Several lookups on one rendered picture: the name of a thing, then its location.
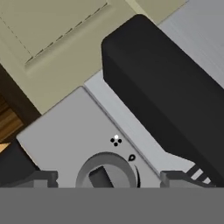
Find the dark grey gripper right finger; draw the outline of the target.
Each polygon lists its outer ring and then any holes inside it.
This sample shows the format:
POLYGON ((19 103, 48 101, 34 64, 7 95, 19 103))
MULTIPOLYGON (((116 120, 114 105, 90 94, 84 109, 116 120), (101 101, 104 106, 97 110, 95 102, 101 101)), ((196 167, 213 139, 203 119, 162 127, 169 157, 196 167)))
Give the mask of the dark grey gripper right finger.
POLYGON ((166 188, 214 188, 212 184, 191 179, 182 171, 161 171, 160 179, 160 186, 166 188))

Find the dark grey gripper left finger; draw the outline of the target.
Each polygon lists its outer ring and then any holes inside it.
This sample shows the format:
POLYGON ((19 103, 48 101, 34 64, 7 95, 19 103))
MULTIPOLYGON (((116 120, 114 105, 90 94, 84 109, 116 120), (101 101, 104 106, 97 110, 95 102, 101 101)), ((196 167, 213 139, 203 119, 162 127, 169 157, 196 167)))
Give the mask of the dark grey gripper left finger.
POLYGON ((16 188, 58 188, 57 171, 35 171, 27 178, 21 179, 14 183, 5 185, 5 187, 16 188))

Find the grey stove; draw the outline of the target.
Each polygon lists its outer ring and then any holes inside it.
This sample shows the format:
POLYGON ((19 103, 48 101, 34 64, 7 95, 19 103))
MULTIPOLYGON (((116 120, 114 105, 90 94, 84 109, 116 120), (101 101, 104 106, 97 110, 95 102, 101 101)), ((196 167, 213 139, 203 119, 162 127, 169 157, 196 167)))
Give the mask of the grey stove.
MULTIPOLYGON (((156 26, 224 88, 224 48, 212 45, 193 22, 192 6, 156 26)), ((160 172, 182 171, 212 180, 194 162, 166 152, 103 79, 101 69, 23 130, 17 141, 38 171, 57 171, 60 187, 76 187, 93 155, 113 152, 138 170, 142 187, 161 187, 160 172)))

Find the grey round stove knob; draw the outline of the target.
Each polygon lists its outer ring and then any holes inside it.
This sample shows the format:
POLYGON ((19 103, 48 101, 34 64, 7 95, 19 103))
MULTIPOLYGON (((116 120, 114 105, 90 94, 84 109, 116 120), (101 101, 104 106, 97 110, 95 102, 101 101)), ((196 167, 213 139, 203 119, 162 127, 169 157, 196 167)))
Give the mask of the grey round stove knob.
POLYGON ((80 168, 76 187, 82 188, 138 188, 139 171, 113 152, 101 152, 89 158, 80 168))

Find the black stove top block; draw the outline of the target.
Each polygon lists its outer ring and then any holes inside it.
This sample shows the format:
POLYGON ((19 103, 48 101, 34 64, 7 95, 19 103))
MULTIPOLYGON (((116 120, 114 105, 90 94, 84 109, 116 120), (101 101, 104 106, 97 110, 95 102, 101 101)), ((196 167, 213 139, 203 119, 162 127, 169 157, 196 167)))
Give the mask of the black stove top block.
POLYGON ((101 42, 103 79, 172 155, 224 186, 224 88, 146 16, 101 42))

